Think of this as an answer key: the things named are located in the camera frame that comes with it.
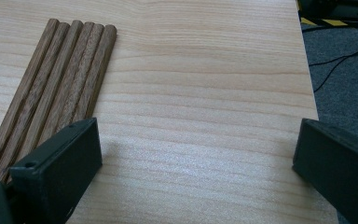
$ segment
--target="black cable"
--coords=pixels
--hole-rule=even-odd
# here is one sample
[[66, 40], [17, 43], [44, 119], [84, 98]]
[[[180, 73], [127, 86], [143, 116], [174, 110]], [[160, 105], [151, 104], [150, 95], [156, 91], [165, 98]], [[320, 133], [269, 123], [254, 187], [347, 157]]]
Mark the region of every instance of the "black cable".
[[316, 88], [316, 90], [314, 90], [313, 93], [316, 93], [318, 90], [320, 90], [320, 89], [322, 88], [322, 86], [324, 85], [324, 83], [327, 81], [327, 79], [329, 79], [330, 76], [333, 74], [334, 70], [336, 70], [336, 68], [337, 68], [341, 63], [345, 62], [345, 60], [347, 60], [347, 59], [349, 59], [349, 57], [344, 58], [344, 59], [341, 60], [341, 62], [337, 63], [337, 64], [333, 67], [333, 69], [330, 70], [330, 72], [328, 73], [327, 77], [324, 79], [324, 81], [322, 82], [322, 84], [319, 85], [319, 87]]
[[353, 54], [350, 54], [350, 55], [344, 55], [344, 56], [340, 56], [340, 57], [337, 57], [333, 60], [330, 60], [330, 61], [327, 61], [327, 62], [323, 62], [323, 63], [312, 63], [309, 65], [309, 67], [312, 67], [312, 66], [317, 66], [317, 65], [322, 65], [322, 64], [327, 64], [327, 63], [333, 63], [335, 61], [338, 61], [340, 59], [344, 59], [344, 58], [347, 58], [347, 57], [354, 57], [354, 56], [357, 56], [358, 55], [358, 51], [353, 53]]
[[355, 53], [353, 53], [353, 54], [351, 54], [351, 55], [341, 56], [341, 57], [339, 57], [339, 58], [336, 58], [336, 59], [334, 59], [334, 60], [331, 60], [330, 62], [326, 62], [326, 63], [331, 63], [331, 62], [334, 62], [334, 61], [336, 61], [336, 60], [341, 59], [341, 61], [340, 61], [339, 63], [337, 63], [337, 64], [333, 67], [333, 69], [330, 70], [329, 74], [328, 74], [327, 77], [324, 79], [324, 81], [322, 82], [322, 84], [319, 85], [319, 87], [316, 88], [316, 90], [313, 91], [313, 92], [316, 93], [318, 90], [320, 90], [320, 89], [322, 88], [322, 86], [324, 85], [324, 83], [327, 81], [327, 79], [329, 79], [329, 78], [331, 77], [331, 75], [333, 74], [334, 70], [336, 70], [336, 68], [337, 68], [340, 64], [342, 64], [343, 62], [345, 62], [347, 59], [349, 59], [349, 58], [351, 58], [351, 57], [355, 57], [355, 56], [358, 56], [358, 51], [355, 52]]

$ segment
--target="light wood surface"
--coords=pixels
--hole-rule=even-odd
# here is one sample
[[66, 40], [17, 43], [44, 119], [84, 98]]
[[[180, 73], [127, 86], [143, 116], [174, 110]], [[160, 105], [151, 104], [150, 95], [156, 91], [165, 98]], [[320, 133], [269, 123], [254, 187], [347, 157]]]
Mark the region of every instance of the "light wood surface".
[[69, 223], [337, 222], [291, 170], [317, 118], [295, 1], [0, 1], [0, 123], [49, 18], [117, 27]]

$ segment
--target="hazard stripe tape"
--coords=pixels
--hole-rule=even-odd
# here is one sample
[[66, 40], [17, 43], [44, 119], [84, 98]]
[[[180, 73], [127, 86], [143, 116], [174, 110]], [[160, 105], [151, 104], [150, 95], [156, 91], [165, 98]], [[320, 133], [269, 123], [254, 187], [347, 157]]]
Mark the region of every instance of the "hazard stripe tape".
[[358, 26], [355, 21], [336, 21], [336, 20], [322, 20], [314, 18], [305, 18], [300, 16], [301, 23], [308, 25], [322, 25], [322, 26]]

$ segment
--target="gray carpet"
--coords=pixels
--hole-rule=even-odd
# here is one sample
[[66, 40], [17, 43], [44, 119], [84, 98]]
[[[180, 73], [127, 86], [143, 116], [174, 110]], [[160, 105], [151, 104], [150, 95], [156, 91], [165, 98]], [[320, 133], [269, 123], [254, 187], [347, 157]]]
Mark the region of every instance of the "gray carpet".
[[[302, 29], [313, 28], [302, 24]], [[304, 34], [309, 64], [330, 61], [358, 51], [358, 29], [329, 29]], [[338, 62], [310, 67], [316, 90]], [[319, 120], [358, 135], [358, 56], [342, 63], [315, 93]], [[348, 224], [338, 214], [341, 224]]]

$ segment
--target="wooden stick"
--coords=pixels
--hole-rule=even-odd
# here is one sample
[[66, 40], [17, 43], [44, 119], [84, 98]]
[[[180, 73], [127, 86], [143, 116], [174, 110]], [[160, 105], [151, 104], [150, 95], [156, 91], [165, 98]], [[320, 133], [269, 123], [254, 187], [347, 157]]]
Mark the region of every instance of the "wooden stick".
[[115, 26], [105, 26], [72, 122], [92, 116], [113, 46], [115, 45], [116, 35], [117, 29]]
[[87, 42], [86, 49], [80, 62], [79, 69], [76, 73], [74, 83], [72, 84], [68, 98], [65, 101], [65, 106], [63, 107], [63, 111], [60, 115], [60, 120], [58, 122], [56, 132], [72, 122], [72, 118], [74, 117], [76, 111], [77, 102], [80, 98], [81, 92], [83, 91], [87, 74], [90, 70], [91, 62], [98, 47], [98, 43], [100, 42], [102, 33], [103, 26], [101, 24], [94, 24], [92, 27], [91, 35], [89, 36], [89, 41]]
[[75, 74], [79, 67], [83, 52], [87, 46], [87, 42], [90, 37], [93, 25], [93, 22], [84, 23], [71, 60], [68, 63], [68, 68], [66, 69], [65, 75], [62, 78], [62, 83], [54, 99], [54, 103], [49, 111], [48, 119], [46, 120], [45, 127], [43, 129], [42, 134], [40, 135], [38, 145], [42, 144], [43, 142], [48, 140], [53, 134], [55, 134], [58, 121], [60, 119], [60, 114], [62, 113], [62, 109], [65, 105], [69, 90], [71, 90], [72, 83], [74, 82]]
[[45, 126], [46, 118], [48, 116], [48, 112], [50, 111], [51, 104], [54, 100], [54, 97], [56, 96], [57, 89], [61, 84], [63, 73], [65, 72], [69, 59], [71, 58], [71, 55], [74, 51], [76, 41], [79, 37], [82, 27], [83, 23], [81, 21], [73, 21], [71, 27], [69, 28], [68, 34], [63, 41], [57, 61], [54, 64], [54, 67], [48, 78], [48, 84], [46, 85], [37, 109], [34, 112], [34, 118], [32, 119], [28, 133], [26, 134], [17, 161], [28, 155], [28, 153], [30, 153], [31, 150], [36, 147], [36, 144], [39, 141], [39, 136], [43, 130], [43, 127]]
[[28, 131], [37, 103], [42, 95], [43, 89], [48, 81], [51, 68], [55, 64], [62, 42], [65, 38], [69, 24], [61, 22], [51, 41], [50, 47], [43, 60], [40, 70], [34, 79], [34, 84], [25, 100], [23, 109], [8, 139], [5, 151], [0, 160], [0, 180], [7, 180], [7, 168], [14, 163], [20, 150], [20, 146]]
[[37, 71], [42, 64], [48, 47], [50, 46], [51, 39], [54, 36], [54, 33], [58, 27], [59, 21], [51, 19], [46, 25], [45, 31], [43, 32], [40, 40], [34, 50], [34, 54], [31, 58], [31, 61], [28, 64], [27, 69], [25, 70], [24, 76], [21, 79], [20, 85], [14, 94], [13, 100], [5, 114], [5, 117], [0, 126], [0, 158], [5, 149], [4, 145], [7, 142], [7, 139], [10, 137], [13, 126], [17, 121], [17, 117], [22, 109], [22, 102], [25, 100], [28, 95], [29, 90], [31, 89], [34, 79], [36, 77]]

